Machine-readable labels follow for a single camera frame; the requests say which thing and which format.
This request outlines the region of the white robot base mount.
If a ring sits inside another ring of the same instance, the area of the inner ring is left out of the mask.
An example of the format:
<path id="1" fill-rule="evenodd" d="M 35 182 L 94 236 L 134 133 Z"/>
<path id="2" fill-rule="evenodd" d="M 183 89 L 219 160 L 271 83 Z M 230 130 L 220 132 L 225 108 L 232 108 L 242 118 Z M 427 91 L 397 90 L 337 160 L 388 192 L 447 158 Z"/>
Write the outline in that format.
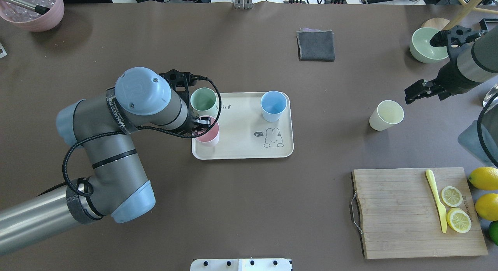
<path id="1" fill-rule="evenodd" d="M 292 260 L 286 258 L 197 259 L 191 271 L 292 271 Z"/>

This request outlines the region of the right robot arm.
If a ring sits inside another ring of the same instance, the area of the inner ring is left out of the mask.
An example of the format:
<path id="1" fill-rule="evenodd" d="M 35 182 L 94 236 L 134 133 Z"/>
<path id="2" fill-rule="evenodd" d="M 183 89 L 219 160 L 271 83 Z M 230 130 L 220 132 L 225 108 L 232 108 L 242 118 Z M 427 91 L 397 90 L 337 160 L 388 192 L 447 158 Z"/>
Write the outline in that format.
<path id="1" fill-rule="evenodd" d="M 433 96 L 445 100 L 497 81 L 497 28 L 484 31 L 456 25 L 429 34 L 424 44 L 445 48 L 449 61 L 434 79 L 418 80 L 405 89 L 407 104 Z M 482 106 L 458 142 L 484 165 L 497 166 L 497 94 Z"/>

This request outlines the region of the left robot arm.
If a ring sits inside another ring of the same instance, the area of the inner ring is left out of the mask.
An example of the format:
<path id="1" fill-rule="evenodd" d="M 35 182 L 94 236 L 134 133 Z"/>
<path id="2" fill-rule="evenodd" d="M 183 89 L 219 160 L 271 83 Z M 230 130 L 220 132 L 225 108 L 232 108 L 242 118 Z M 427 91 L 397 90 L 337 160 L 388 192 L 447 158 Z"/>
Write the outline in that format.
<path id="1" fill-rule="evenodd" d="M 1 212 L 1 255 L 110 215 L 124 223 L 147 213 L 156 199 L 131 134 L 155 130 L 197 138 L 214 127 L 189 106 L 189 87 L 205 76 L 145 67 L 123 72 L 114 87 L 59 112 L 56 128 L 69 150 L 64 182 Z"/>

